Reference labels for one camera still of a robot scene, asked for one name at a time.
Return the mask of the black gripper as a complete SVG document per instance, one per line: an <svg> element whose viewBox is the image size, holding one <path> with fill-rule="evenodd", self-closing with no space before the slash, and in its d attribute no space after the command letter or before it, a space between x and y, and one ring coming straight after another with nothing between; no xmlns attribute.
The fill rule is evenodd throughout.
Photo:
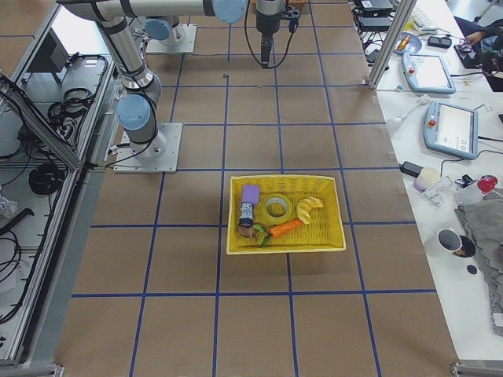
<svg viewBox="0 0 503 377"><path fill-rule="evenodd" d="M262 33L260 46L260 65L262 68L268 68L270 62L270 53L273 47L273 35Z"/></svg>

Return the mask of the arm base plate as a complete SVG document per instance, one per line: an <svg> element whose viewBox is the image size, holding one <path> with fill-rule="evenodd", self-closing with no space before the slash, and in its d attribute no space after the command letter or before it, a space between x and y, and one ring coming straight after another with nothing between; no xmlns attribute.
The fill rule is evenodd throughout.
<svg viewBox="0 0 503 377"><path fill-rule="evenodd" d="M177 24L172 27L164 20L149 19L145 33L148 39L146 53L173 55L194 51L195 24Z"/></svg>
<svg viewBox="0 0 503 377"><path fill-rule="evenodd" d="M175 173L182 139L181 123L159 123L157 136L145 152L140 145L121 148L118 163L113 165L117 174Z"/></svg>

